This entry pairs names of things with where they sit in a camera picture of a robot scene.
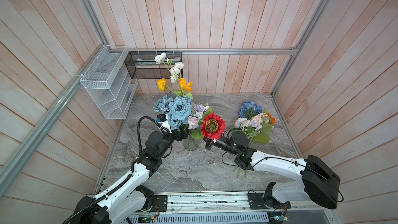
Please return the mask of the clear grey glass vase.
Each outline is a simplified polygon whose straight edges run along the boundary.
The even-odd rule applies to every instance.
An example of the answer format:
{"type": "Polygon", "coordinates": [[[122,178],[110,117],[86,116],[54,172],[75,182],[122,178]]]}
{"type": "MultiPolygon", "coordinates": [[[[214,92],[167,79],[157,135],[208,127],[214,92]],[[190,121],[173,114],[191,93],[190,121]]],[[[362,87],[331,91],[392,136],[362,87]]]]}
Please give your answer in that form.
{"type": "Polygon", "coordinates": [[[188,137],[182,141],[184,148],[188,151],[198,149],[201,142],[202,140],[195,138],[194,134],[188,135],[188,137]]]}

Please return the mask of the red flower stem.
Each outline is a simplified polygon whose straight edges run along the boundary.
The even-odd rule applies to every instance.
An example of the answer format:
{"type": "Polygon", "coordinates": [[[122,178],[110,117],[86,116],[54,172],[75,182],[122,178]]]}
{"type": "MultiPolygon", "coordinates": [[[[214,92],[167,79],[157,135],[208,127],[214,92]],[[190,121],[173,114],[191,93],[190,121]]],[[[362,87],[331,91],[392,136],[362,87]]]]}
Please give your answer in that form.
{"type": "Polygon", "coordinates": [[[208,107],[203,117],[198,122],[199,127],[191,134],[194,139],[209,139],[212,142],[220,139],[226,128],[226,122],[214,113],[211,107],[208,107]]]}

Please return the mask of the teal blue rose bunch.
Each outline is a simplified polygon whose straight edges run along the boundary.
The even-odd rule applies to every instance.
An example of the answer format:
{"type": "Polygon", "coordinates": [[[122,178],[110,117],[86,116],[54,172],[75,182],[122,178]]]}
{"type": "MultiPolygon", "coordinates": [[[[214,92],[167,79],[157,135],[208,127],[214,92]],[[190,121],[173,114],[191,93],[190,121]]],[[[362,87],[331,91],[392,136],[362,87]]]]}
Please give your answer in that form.
{"type": "Polygon", "coordinates": [[[171,130],[177,130],[181,125],[188,124],[192,107],[193,102],[190,97],[176,96],[173,99],[163,96],[155,103],[154,111],[165,114],[171,130]]]}

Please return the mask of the pink lilac mixed bouquet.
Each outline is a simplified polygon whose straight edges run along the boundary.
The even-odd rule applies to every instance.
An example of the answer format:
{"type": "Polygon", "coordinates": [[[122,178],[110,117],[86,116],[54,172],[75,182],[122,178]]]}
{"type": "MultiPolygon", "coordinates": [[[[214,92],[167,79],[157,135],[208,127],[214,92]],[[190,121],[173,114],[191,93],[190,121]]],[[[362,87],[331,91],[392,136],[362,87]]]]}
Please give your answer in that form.
{"type": "Polygon", "coordinates": [[[195,103],[191,109],[191,115],[188,117],[188,128],[195,130],[199,127],[199,121],[204,117],[209,109],[208,104],[195,103]]]}

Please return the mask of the yellow orange flower stem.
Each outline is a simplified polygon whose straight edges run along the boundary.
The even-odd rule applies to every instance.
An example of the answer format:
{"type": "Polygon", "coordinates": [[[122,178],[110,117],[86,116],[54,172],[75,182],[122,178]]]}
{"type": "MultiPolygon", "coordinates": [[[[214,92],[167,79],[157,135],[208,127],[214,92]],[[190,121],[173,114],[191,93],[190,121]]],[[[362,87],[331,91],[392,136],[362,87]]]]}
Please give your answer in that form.
{"type": "Polygon", "coordinates": [[[166,79],[162,78],[157,81],[157,86],[160,91],[167,91],[169,90],[172,93],[172,96],[186,96],[190,98],[191,100],[193,99],[193,94],[192,94],[192,82],[187,82],[184,78],[180,78],[178,81],[176,81],[176,84],[174,84],[175,88],[168,87],[166,85],[166,79]]]}

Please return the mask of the white flower stem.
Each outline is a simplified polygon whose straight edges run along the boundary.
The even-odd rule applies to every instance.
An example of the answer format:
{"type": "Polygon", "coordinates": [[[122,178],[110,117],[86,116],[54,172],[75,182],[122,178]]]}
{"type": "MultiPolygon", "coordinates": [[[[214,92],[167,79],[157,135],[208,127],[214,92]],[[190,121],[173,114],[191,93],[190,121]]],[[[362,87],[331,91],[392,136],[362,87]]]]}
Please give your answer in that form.
{"type": "Polygon", "coordinates": [[[182,78],[182,70],[185,65],[183,62],[173,62],[167,57],[165,52],[156,55],[154,61],[157,65],[163,64],[170,73],[170,80],[172,83],[177,83],[182,78]]]}

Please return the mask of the blue purple glass vase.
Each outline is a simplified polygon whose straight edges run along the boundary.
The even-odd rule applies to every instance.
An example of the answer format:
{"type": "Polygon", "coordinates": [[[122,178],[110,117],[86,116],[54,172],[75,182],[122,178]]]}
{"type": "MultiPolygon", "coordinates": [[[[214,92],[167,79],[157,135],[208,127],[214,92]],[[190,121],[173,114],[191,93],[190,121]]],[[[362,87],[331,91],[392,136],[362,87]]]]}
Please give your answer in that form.
{"type": "Polygon", "coordinates": [[[173,91],[171,91],[171,92],[169,92],[169,93],[167,94],[167,98],[170,98],[170,99],[175,99],[176,96],[177,96],[177,95],[176,95],[173,91]]]}

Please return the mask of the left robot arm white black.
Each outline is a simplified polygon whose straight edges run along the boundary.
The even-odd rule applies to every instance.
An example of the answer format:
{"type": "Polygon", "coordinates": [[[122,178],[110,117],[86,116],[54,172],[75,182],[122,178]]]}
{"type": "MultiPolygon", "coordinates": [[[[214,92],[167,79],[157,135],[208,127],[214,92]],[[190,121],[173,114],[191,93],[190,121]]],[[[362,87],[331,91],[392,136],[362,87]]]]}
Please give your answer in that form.
{"type": "Polygon", "coordinates": [[[117,224],[131,212],[151,208],[153,191],[143,186],[160,167],[168,150],[175,141],[189,135],[187,128],[152,132],[145,142],[146,148],[131,163],[131,169],[108,189],[95,195],[85,196],[77,204],[65,224],[117,224]]]}

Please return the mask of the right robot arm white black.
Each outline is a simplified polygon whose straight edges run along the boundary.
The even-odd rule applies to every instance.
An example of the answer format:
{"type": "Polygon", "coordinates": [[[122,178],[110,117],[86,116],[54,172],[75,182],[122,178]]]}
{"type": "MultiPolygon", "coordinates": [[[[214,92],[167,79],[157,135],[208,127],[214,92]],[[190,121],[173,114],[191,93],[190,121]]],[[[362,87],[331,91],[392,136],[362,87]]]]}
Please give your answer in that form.
{"type": "Polygon", "coordinates": [[[215,146],[233,154],[233,167],[244,171],[270,172],[292,179],[287,184],[271,182],[264,193],[257,195],[258,202],[268,208],[278,209],[292,201],[311,200],[321,207],[336,209],[337,204],[344,200],[339,191],[340,177],[317,156],[294,159],[270,155],[250,148],[249,140],[242,131],[234,132],[231,137],[203,140],[206,149],[215,146]]]}

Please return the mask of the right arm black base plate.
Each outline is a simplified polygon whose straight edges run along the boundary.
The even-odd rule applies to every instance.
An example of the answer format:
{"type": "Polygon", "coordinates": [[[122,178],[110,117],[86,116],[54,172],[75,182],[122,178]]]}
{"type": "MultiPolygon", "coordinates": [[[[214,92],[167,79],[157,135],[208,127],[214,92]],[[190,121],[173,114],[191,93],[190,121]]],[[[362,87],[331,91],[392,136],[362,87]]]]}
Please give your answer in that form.
{"type": "Polygon", "coordinates": [[[259,209],[290,209],[290,201],[282,203],[273,196],[267,196],[265,193],[257,193],[253,190],[247,193],[248,202],[251,210],[259,209]]]}

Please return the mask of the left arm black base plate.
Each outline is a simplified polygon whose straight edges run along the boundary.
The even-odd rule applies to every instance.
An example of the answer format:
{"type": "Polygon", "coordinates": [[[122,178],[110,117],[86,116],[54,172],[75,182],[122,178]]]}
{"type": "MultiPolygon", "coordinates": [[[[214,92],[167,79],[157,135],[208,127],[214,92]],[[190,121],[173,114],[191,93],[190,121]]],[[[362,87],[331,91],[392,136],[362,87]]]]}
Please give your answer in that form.
{"type": "Polygon", "coordinates": [[[149,212],[165,212],[167,210],[168,196],[154,195],[149,197],[145,209],[149,212]]]}

